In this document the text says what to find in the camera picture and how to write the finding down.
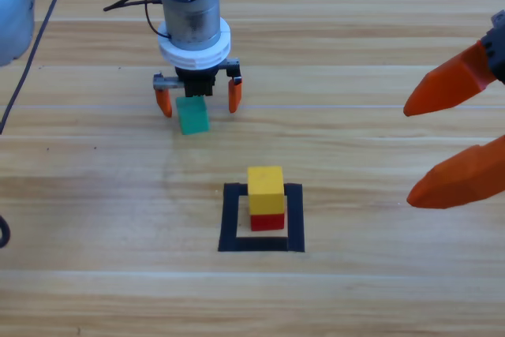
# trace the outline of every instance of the green cube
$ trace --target green cube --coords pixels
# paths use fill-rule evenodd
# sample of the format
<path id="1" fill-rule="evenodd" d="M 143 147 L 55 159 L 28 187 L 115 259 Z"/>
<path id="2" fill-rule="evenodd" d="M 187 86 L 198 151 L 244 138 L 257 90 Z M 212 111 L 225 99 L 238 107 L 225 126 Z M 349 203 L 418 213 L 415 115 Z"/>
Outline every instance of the green cube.
<path id="1" fill-rule="evenodd" d="M 195 134 L 210 130 L 207 106 L 203 96 L 176 98 L 175 105 L 179 114 L 182 134 Z"/>

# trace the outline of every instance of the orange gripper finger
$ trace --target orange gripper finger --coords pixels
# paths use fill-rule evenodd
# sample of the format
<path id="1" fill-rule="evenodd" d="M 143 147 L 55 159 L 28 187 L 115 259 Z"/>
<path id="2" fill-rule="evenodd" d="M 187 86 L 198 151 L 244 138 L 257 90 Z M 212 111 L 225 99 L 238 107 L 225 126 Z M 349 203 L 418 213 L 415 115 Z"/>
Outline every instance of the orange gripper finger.
<path id="1" fill-rule="evenodd" d="M 228 107 L 230 108 L 230 113 L 234 114 L 238 105 L 242 100 L 242 80 L 239 84 L 234 83 L 234 79 L 232 78 L 230 82 L 228 82 Z"/>
<path id="2" fill-rule="evenodd" d="M 172 117 L 172 104 L 170 102 L 170 93 L 166 90 L 155 90 L 156 102 L 165 116 Z"/>
<path id="3" fill-rule="evenodd" d="M 413 91 L 403 113 L 427 114 L 455 107 L 470 99 L 495 80 L 488 68 L 488 58 L 481 41 L 443 63 Z"/>
<path id="4" fill-rule="evenodd" d="M 474 145 L 439 163 L 410 192 L 417 208 L 451 208 L 487 199 L 505 190 L 505 136 Z"/>

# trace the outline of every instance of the red block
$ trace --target red block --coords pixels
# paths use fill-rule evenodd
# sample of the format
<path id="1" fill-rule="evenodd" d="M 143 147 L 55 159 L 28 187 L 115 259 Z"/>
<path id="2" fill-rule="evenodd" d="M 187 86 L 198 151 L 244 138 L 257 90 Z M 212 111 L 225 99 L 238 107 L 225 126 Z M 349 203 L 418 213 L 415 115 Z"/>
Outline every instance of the red block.
<path id="1" fill-rule="evenodd" d="M 252 215 L 251 230 L 259 232 L 262 230 L 284 229 L 284 219 L 284 213 L 278 215 Z"/>

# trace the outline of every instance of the black tape square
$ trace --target black tape square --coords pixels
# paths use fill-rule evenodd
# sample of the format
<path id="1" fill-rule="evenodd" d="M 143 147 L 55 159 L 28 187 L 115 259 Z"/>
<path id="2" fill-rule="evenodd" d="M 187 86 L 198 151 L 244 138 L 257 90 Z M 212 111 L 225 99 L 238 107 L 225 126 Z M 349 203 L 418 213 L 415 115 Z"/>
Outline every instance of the black tape square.
<path id="1" fill-rule="evenodd" d="M 237 237 L 238 198 L 248 195 L 247 185 L 226 183 L 223 191 L 223 216 L 220 252 L 299 252 L 305 251 L 303 220 L 303 188 L 289 183 L 284 185 L 287 197 L 287 237 Z"/>

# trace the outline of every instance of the yellow cube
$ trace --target yellow cube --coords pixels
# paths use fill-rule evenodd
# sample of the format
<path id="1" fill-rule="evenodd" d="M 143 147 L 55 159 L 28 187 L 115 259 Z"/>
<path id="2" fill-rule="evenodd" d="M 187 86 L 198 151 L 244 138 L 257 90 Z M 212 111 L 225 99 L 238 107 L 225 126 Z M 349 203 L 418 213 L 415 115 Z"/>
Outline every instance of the yellow cube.
<path id="1" fill-rule="evenodd" d="M 249 167 L 247 189 L 250 215 L 284 213 L 284 178 L 281 167 Z"/>

